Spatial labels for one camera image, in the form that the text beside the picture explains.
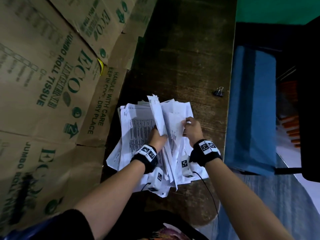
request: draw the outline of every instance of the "blue towel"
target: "blue towel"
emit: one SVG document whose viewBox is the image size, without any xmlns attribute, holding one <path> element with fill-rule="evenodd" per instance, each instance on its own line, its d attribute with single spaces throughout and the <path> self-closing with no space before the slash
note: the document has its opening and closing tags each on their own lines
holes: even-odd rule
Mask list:
<svg viewBox="0 0 320 240">
<path fill-rule="evenodd" d="M 276 166 L 276 60 L 243 46 L 232 65 L 225 163 L 261 175 Z"/>
</svg>

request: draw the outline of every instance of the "forearm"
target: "forearm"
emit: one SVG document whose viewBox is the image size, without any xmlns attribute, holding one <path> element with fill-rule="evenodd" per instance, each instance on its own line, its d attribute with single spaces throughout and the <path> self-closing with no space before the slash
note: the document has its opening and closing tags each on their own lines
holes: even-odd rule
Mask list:
<svg viewBox="0 0 320 240">
<path fill-rule="evenodd" d="M 145 165 L 133 160 L 75 206 L 86 217 L 95 239 L 114 226 L 144 172 Z"/>
<path fill-rule="evenodd" d="M 205 168 L 241 240 L 293 239 L 262 200 L 222 160 L 207 162 Z"/>
</svg>

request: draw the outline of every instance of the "black binder clip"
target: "black binder clip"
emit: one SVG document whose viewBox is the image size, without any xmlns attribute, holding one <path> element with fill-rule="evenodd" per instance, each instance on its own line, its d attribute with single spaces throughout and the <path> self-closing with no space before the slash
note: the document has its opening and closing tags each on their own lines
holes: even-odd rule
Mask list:
<svg viewBox="0 0 320 240">
<path fill-rule="evenodd" d="M 216 91 L 213 92 L 214 96 L 223 97 L 224 92 L 222 92 L 223 87 L 217 88 Z"/>
</svg>

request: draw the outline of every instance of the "wooden table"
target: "wooden table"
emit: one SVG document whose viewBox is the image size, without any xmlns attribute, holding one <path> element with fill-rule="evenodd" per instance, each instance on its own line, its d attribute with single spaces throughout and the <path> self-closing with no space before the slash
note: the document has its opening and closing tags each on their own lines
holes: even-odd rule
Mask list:
<svg viewBox="0 0 320 240">
<path fill-rule="evenodd" d="M 160 101 L 190 102 L 206 139 L 224 152 L 229 104 L 231 63 L 237 0 L 158 0 L 142 52 L 126 77 L 118 105 L 147 101 L 156 94 Z M 223 87 L 224 96 L 213 96 Z M 107 140 L 106 158 L 120 138 L 115 113 Z M 104 166 L 105 178 L 112 172 Z M 206 180 L 217 207 L 219 199 Z M 216 210 L 201 180 L 171 189 L 162 199 L 150 192 L 134 193 L 145 211 L 165 209 L 179 214 L 194 226 L 209 223 Z"/>
</svg>

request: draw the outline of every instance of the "green wall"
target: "green wall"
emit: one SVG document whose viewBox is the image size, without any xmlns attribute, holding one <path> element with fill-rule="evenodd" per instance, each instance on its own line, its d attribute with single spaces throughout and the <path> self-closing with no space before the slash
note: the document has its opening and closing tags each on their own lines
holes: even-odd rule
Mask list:
<svg viewBox="0 0 320 240">
<path fill-rule="evenodd" d="M 320 16 L 320 0 L 238 0 L 237 22 L 306 24 Z"/>
</svg>

